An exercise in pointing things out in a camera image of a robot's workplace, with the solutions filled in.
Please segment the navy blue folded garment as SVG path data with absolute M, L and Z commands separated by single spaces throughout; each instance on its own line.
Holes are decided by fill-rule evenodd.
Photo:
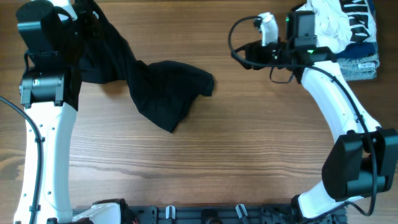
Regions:
M 335 54 L 335 58 L 357 59 L 371 56 L 378 51 L 376 42 L 357 42 L 346 46 L 346 48 Z

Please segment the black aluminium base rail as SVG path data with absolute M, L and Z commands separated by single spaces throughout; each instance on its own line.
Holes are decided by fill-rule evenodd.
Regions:
M 316 223 L 347 224 L 345 209 L 320 218 L 299 218 L 289 204 L 267 204 L 247 207 L 167 207 L 127 206 L 113 208 L 112 203 L 97 203 L 89 210 L 74 210 L 73 223 L 148 223 L 148 224 L 206 224 L 206 223 Z

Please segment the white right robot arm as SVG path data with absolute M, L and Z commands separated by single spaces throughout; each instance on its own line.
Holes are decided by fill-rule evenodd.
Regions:
M 368 198 L 372 215 L 379 193 L 391 189 L 397 164 L 397 131 L 384 129 L 363 108 L 345 79 L 333 52 L 317 45 L 315 15 L 287 15 L 286 40 L 271 13 L 251 16 L 262 38 L 232 48 L 244 68 L 285 68 L 313 97 L 333 135 L 334 145 L 322 167 L 321 181 L 293 197 L 288 205 L 268 205 L 268 223 L 338 222 L 347 206 Z

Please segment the black t-shirt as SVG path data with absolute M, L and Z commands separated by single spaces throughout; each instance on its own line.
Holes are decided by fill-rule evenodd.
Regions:
M 72 20 L 74 33 L 83 39 L 81 80 L 125 81 L 138 112 L 158 127 L 173 132 L 198 96 L 212 95 L 215 79 L 205 70 L 171 60 L 150 64 L 138 60 L 95 1 L 65 2 L 57 9 Z

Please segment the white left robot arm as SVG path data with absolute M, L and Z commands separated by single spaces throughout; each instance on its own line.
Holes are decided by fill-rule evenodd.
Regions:
M 19 92 L 27 145 L 15 223 L 124 223 L 122 199 L 74 214 L 68 186 L 70 141 L 81 88 L 80 59 L 100 34 L 93 1 L 30 1 L 16 13 L 27 51 Z

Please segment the white printed folded shirt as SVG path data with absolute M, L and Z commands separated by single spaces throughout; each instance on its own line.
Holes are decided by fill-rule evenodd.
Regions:
M 376 41 L 376 21 L 367 0 L 307 0 L 300 10 L 314 12 L 317 45 L 335 54 L 349 44 Z

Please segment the grey folded garment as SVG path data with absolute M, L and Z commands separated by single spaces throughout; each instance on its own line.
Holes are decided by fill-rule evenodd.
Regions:
M 361 58 L 339 58 L 337 62 L 347 82 L 375 79 L 377 68 L 380 66 L 378 54 Z

